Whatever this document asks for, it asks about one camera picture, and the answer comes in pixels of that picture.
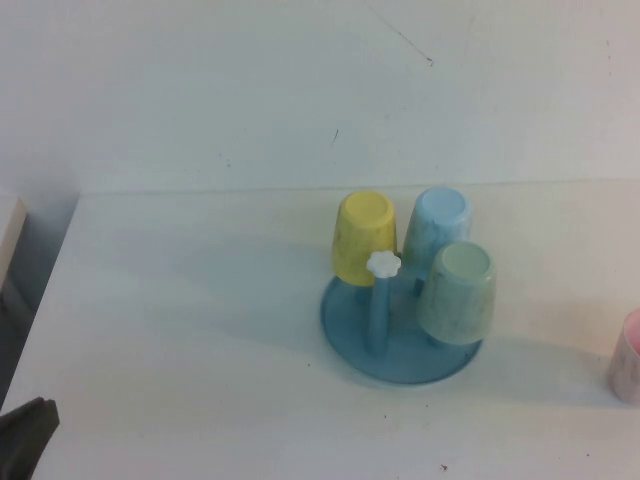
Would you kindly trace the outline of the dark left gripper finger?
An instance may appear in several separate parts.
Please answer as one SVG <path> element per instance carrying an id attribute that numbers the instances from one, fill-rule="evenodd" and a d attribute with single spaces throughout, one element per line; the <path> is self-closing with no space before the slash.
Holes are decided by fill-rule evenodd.
<path id="1" fill-rule="evenodd" d="M 22 478 L 31 479 L 47 444 L 60 425 L 56 402 L 35 399 L 30 408 L 22 454 Z"/>
<path id="2" fill-rule="evenodd" d="M 30 479 L 37 461 L 28 439 L 30 417 L 42 404 L 35 398 L 1 416 L 1 478 Z"/>

